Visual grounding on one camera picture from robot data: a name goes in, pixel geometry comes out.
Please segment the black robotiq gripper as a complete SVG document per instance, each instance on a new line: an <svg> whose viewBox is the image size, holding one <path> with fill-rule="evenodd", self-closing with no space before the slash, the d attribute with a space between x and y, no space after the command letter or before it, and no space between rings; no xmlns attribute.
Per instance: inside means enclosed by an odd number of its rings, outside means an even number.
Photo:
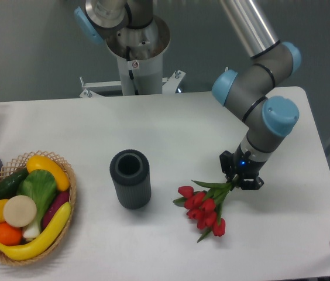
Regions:
<svg viewBox="0 0 330 281"><path fill-rule="evenodd" d="M253 158L250 151L236 150L234 153L224 151L219 156L221 170L227 181L239 176L236 187L241 190L259 190L264 181L258 176L266 161L260 162Z"/></svg>

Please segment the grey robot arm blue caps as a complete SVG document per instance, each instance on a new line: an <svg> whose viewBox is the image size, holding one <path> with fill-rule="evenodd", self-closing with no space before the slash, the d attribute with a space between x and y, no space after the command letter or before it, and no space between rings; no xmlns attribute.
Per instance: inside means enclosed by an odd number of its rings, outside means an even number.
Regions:
<svg viewBox="0 0 330 281"><path fill-rule="evenodd" d="M301 54L279 40L255 1L222 1L221 7L252 59L247 70L226 70L212 86L214 98L248 128L235 152L220 155L221 169L241 189L257 190L260 169L299 118L295 103L268 93L297 71ZM165 92L162 56L170 31L152 1L86 1L74 17L86 37L116 57L124 95Z"/></svg>

